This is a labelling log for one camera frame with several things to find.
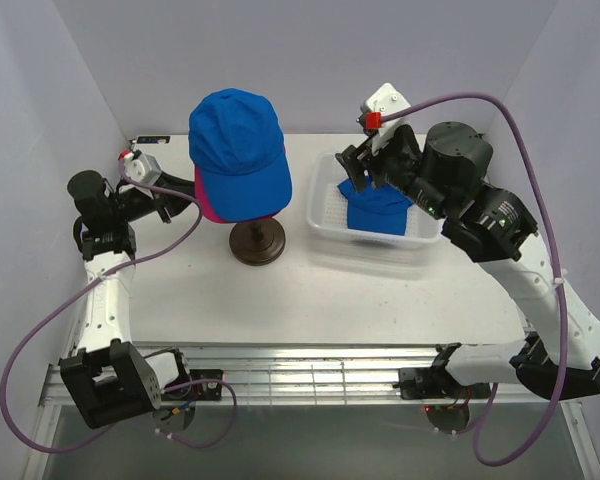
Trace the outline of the pink cap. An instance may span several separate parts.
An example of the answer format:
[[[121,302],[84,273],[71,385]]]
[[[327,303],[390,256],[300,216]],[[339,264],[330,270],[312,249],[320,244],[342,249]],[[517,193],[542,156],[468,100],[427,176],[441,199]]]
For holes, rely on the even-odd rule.
[[[226,186],[227,176],[209,172],[197,164],[194,165],[195,198],[198,200],[203,216],[216,224],[228,224],[228,221],[217,213],[205,186],[206,180],[211,180],[211,192],[216,195],[220,192],[221,187]]]

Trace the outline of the blue cap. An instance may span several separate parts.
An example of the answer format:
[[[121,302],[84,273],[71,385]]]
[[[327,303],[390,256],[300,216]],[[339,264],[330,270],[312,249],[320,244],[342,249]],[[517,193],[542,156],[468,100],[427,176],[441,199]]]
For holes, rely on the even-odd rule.
[[[214,195],[217,213],[229,223],[270,218],[292,199],[284,134],[264,96],[229,88],[206,96],[189,116],[189,157],[202,169],[227,176]]]
[[[374,188],[369,178],[362,192],[357,192],[350,180],[342,181],[338,190],[347,203],[346,225],[349,229],[405,235],[412,202],[402,193],[389,185]]]

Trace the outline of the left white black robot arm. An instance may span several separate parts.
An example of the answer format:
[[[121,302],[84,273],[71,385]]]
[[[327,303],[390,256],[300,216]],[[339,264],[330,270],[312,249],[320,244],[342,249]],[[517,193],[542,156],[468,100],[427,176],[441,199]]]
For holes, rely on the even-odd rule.
[[[67,184],[79,217],[74,238],[94,288],[86,295],[84,325],[74,353],[59,363],[62,381],[91,429],[155,411],[161,392],[185,397],[192,376],[176,348],[143,356],[132,344],[130,292],[135,273],[132,222],[158,213],[169,222],[194,195],[194,184],[163,173],[157,186],[171,195],[145,193],[120,181],[111,186],[98,172],[75,174]]]

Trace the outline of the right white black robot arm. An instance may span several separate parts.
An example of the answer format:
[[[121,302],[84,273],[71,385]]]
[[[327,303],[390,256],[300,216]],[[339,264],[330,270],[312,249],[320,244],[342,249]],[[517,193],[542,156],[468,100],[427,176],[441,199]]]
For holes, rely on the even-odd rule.
[[[489,184],[492,146],[470,126],[442,122],[419,144],[403,123],[378,143],[371,135],[335,158],[356,190],[389,186],[432,218],[442,234],[497,281],[533,330],[523,340],[440,346],[428,368],[400,377],[415,398],[454,397],[492,383],[520,384],[549,399],[567,349],[563,400],[600,394],[600,321],[572,287],[557,280],[537,222],[513,193]]]

